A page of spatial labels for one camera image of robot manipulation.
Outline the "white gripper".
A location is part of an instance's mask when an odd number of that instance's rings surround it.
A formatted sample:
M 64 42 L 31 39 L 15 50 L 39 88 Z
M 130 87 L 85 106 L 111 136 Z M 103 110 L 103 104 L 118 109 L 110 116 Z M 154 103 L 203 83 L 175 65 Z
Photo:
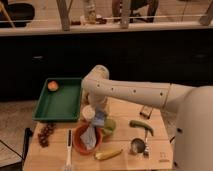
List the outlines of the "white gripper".
M 109 114 L 108 98 L 106 96 L 89 94 L 88 101 L 96 112 L 103 112 L 105 115 Z

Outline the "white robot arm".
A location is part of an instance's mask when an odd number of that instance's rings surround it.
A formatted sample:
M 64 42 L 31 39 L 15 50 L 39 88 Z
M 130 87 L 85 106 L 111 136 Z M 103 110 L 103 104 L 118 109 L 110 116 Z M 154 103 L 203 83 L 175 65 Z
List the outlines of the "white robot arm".
M 104 108 L 107 97 L 176 113 L 174 171 L 213 171 L 213 86 L 109 79 L 96 65 L 82 80 L 89 103 Z

